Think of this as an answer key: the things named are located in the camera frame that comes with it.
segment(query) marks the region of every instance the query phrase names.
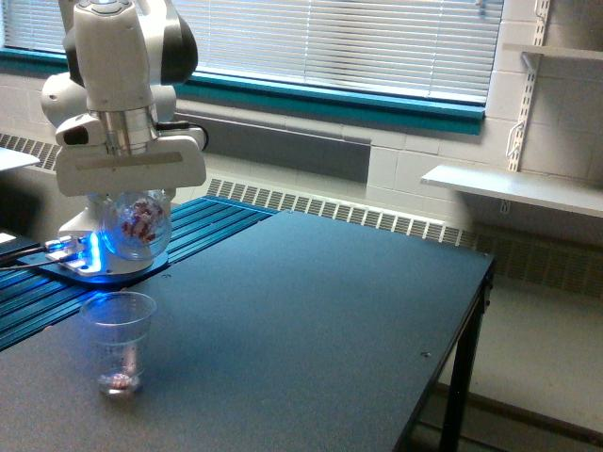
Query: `cable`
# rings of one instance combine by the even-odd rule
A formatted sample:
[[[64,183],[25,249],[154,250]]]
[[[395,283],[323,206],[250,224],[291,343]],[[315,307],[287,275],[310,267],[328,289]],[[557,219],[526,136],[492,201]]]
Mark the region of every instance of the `cable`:
[[[30,248],[28,250],[20,250],[20,251],[11,252],[9,254],[6,254],[6,255],[0,257],[0,266],[8,263],[10,261],[14,261],[15,259],[17,259],[19,257],[28,256],[29,254],[34,254],[36,252],[43,252],[43,251],[45,251],[45,247],[35,247],[35,248]]]
[[[24,266],[3,266],[3,267],[0,267],[0,271],[23,270],[26,268],[37,268],[39,266],[50,266],[51,264],[60,264],[61,262],[69,262],[69,261],[72,261],[75,259],[77,259],[77,255],[71,255],[71,256],[61,257],[60,259],[56,259],[55,261],[40,262],[37,264],[27,264]]]

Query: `window sill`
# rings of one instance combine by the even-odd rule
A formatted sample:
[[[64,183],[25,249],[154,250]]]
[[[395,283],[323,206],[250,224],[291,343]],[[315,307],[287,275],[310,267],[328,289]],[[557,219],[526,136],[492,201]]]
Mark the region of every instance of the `window sill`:
[[[0,69],[33,73],[61,73],[64,55],[20,49],[0,49]],[[414,127],[479,135],[482,106],[456,105],[418,99],[315,89],[208,73],[194,73],[179,96],[213,104],[260,108],[323,121],[353,122],[368,127]]]

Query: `plastic cup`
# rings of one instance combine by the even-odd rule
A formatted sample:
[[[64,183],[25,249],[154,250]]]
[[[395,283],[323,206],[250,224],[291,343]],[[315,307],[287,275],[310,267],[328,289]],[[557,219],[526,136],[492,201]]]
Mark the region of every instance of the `plastic cup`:
[[[141,386],[147,337],[156,303],[137,292],[100,294],[80,310],[99,389],[108,396],[132,394]]]

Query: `window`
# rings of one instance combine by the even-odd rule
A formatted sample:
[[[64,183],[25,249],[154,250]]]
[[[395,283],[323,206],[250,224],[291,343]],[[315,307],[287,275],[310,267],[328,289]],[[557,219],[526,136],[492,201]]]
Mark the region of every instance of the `window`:
[[[60,51],[57,0],[3,0],[6,45]],[[173,0],[200,72],[484,105],[503,0]]]

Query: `wall shelf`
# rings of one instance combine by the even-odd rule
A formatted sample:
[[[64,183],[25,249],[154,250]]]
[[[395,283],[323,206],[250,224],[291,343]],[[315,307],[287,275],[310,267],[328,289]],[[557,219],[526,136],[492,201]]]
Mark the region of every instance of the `wall shelf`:
[[[603,188],[554,176],[474,165],[439,165],[421,183],[603,218]]]
[[[18,153],[10,149],[0,148],[0,171],[27,167],[40,163],[40,160],[28,153]]]
[[[597,52],[595,50],[569,49],[566,47],[524,44],[503,44],[502,48],[504,50],[523,52],[525,54],[542,55],[544,57],[603,61],[603,52]]]

